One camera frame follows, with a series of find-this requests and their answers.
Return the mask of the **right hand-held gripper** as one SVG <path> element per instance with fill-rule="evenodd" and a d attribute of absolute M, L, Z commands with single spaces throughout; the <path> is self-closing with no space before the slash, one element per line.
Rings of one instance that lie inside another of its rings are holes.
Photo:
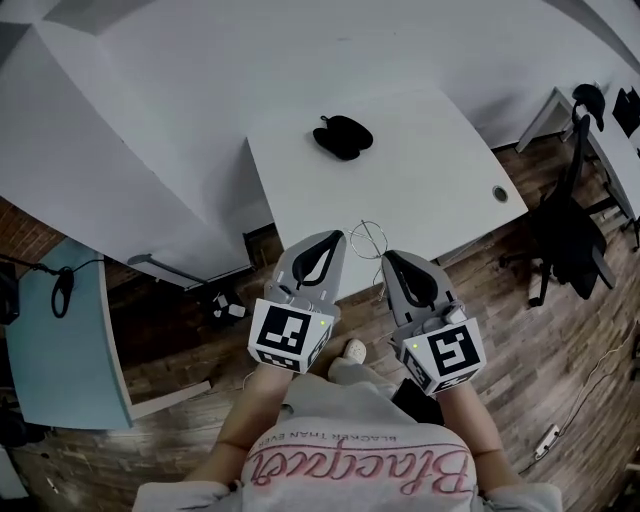
<path fill-rule="evenodd" d="M 390 250 L 382 256 L 382 272 L 396 356 L 424 394 L 458 386 L 485 367 L 478 323 L 440 266 Z"/>

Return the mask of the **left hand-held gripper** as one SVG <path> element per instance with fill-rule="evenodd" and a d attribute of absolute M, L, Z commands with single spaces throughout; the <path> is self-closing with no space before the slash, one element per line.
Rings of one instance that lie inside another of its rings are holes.
<path fill-rule="evenodd" d="M 247 347 L 254 360 L 295 373 L 311 368 L 341 316 L 336 301 L 345 254 L 339 230 L 311 235 L 281 254 L 255 302 Z M 307 280 L 313 270 L 315 279 Z"/>

